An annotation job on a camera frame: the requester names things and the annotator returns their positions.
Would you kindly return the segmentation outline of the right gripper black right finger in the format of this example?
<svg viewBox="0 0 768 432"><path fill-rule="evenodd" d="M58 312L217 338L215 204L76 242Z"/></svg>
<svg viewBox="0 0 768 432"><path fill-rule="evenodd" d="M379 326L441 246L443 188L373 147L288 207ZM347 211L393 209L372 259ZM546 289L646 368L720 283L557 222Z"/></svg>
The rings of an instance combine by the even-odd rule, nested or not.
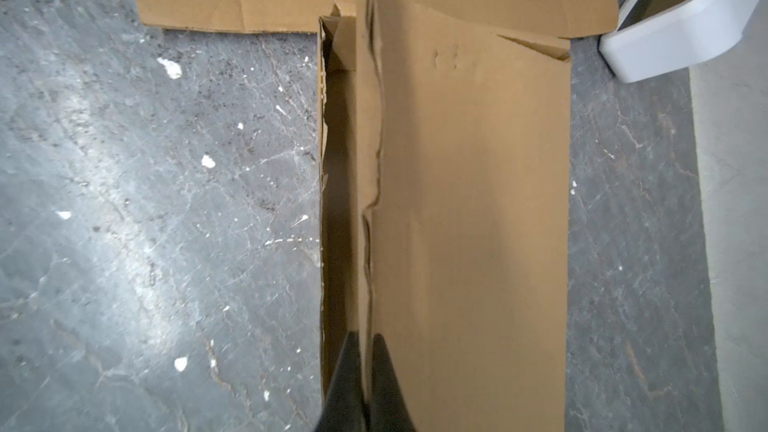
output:
<svg viewBox="0 0 768 432"><path fill-rule="evenodd" d="M369 430L373 432L415 432L391 357L381 334L372 347Z"/></svg>

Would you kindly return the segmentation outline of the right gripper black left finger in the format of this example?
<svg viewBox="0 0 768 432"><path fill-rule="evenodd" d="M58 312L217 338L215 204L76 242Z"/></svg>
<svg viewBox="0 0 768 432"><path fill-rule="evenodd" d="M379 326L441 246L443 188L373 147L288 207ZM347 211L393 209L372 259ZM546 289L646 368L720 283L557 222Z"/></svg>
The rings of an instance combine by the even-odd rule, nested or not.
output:
<svg viewBox="0 0 768 432"><path fill-rule="evenodd" d="M366 430L359 333L349 332L344 339L314 431L363 432Z"/></svg>

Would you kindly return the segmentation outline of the cardboard box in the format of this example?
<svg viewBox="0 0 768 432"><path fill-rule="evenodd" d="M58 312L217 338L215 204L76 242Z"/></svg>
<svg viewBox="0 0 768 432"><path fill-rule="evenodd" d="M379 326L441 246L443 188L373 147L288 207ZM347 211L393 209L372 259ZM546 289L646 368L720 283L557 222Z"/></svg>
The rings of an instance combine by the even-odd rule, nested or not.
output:
<svg viewBox="0 0 768 432"><path fill-rule="evenodd" d="M386 342L416 431L565 427L570 43L409 0L321 21L325 395Z"/></svg>

